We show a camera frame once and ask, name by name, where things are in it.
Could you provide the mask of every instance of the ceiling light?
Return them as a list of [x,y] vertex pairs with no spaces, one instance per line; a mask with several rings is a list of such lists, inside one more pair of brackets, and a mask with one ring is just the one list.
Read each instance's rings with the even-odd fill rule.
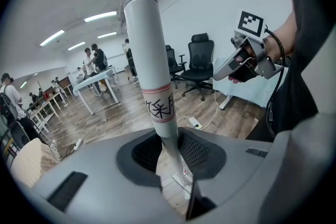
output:
[[63,30],[58,31],[56,34],[53,34],[51,37],[48,37],[45,41],[43,41],[40,46],[44,46],[46,43],[52,41],[54,38],[57,38],[58,36],[64,34]]
[[22,88],[26,85],[26,83],[27,83],[27,81],[25,81],[25,82],[21,85],[20,89],[22,89]]
[[109,37],[109,36],[113,36],[113,35],[116,35],[116,34],[117,34],[117,32],[112,32],[112,33],[108,33],[108,34],[105,34],[105,35],[99,36],[98,38]]
[[82,46],[82,45],[84,45],[84,44],[85,44],[85,42],[81,42],[81,43],[79,43],[79,44],[77,44],[77,45],[72,46],[72,47],[69,48],[68,50],[73,50],[73,49],[75,49],[75,48],[77,48],[77,47],[79,47],[79,46]]
[[102,14],[98,14],[98,15],[94,15],[92,17],[86,18],[86,19],[84,19],[84,21],[86,21],[88,23],[92,20],[97,20],[97,19],[100,19],[100,18],[114,16],[114,15],[117,15],[117,12],[106,12],[106,13],[102,13]]

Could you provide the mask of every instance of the ceiling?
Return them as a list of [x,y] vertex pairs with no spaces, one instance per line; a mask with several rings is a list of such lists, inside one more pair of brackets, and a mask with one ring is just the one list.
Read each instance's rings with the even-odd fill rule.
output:
[[[16,55],[17,61],[36,55],[50,57],[99,35],[112,31],[123,33],[125,30],[119,28],[119,18],[124,20],[122,9],[117,16],[90,23],[83,20],[113,10],[119,13],[119,7],[120,0],[12,0],[4,17],[1,42],[7,45],[7,54]],[[65,34],[40,46],[61,29]]]

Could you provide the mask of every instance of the man in white shirt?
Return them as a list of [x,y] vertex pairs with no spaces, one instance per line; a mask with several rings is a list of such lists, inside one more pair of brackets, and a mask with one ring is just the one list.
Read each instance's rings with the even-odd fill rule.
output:
[[[98,57],[93,57],[91,59],[91,50],[90,50],[90,48],[86,48],[84,51],[86,53],[86,57],[84,59],[84,64],[85,64],[86,72],[87,72],[87,74],[88,74],[89,77],[93,77],[93,76],[97,75],[97,73],[95,72],[95,69],[93,67],[93,63],[97,60]],[[97,81],[95,82],[95,86],[97,88],[98,93],[101,94],[101,91],[100,91],[100,88],[99,88],[99,85],[98,85]]]
[[42,143],[46,144],[41,137],[38,135],[36,130],[34,129],[32,121],[27,117],[26,113],[21,109],[18,105],[22,102],[22,98],[19,92],[15,89],[13,85],[10,83],[10,76],[8,73],[4,73],[1,77],[2,87],[0,88],[0,92],[4,93],[8,96],[13,106],[17,111],[18,122],[22,125],[25,132],[27,133],[30,140],[35,138],[39,138]]

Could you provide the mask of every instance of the black cable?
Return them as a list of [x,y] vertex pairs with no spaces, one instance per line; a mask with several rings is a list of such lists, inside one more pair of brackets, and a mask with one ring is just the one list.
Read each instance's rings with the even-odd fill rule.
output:
[[283,66],[283,69],[280,71],[280,76],[279,76],[278,82],[277,82],[277,84],[276,84],[276,86],[274,88],[274,91],[273,91],[273,93],[272,93],[272,95],[271,95],[271,97],[268,100],[267,105],[266,105],[266,125],[267,125],[267,128],[268,128],[268,131],[269,131],[270,135],[274,139],[276,134],[274,133],[274,131],[272,129],[272,122],[273,122],[272,105],[273,105],[273,100],[274,100],[274,98],[276,96],[276,93],[278,91],[279,85],[281,83],[282,76],[284,75],[284,69],[285,69],[285,51],[283,49],[282,43],[279,40],[279,38],[271,30],[268,30],[267,25],[266,25],[265,32],[269,33],[276,40],[276,42],[278,43],[278,46],[279,46],[279,49],[280,49],[280,54],[281,54],[281,59],[282,59],[282,66]]
[[71,145],[68,147],[68,149],[67,149],[67,151],[66,151],[66,153],[65,153],[65,156],[61,159],[61,161],[63,161],[64,158],[66,158],[66,157],[70,156],[72,153],[74,153],[74,151],[75,151],[75,150],[74,150],[75,146],[76,146],[76,144],[71,144]]

